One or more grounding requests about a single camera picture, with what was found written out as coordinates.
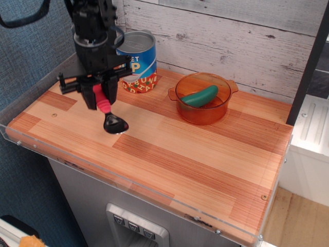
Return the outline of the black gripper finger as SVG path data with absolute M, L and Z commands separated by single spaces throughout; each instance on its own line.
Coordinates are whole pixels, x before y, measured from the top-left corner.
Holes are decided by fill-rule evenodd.
M 102 91 L 110 104 L 114 104 L 117 99 L 118 79 L 117 77 L 110 77 L 101 83 Z
M 82 84 L 80 85 L 82 97 L 90 110 L 96 110 L 96 97 L 93 91 L 93 85 Z

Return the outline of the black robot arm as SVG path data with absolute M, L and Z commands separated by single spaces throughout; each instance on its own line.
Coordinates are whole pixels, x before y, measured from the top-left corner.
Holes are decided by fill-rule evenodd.
M 91 110 L 97 109 L 99 88 L 110 104 L 116 101 L 118 81 L 132 74 L 131 56 L 116 53 L 124 43 L 124 31 L 115 25 L 116 7 L 111 1 L 66 1 L 73 21 L 76 50 L 73 61 L 59 73 L 62 94 L 78 92 Z

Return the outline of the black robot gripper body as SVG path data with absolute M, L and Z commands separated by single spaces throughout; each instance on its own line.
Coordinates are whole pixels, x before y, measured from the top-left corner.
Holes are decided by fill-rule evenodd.
M 116 44 L 109 45 L 107 34 L 91 41 L 74 34 L 77 58 L 58 75 L 62 94 L 74 91 L 80 93 L 84 87 L 92 88 L 111 78 L 120 79 L 131 75 L 131 57 L 116 54 L 116 48 L 123 41 L 124 36 L 120 36 Z

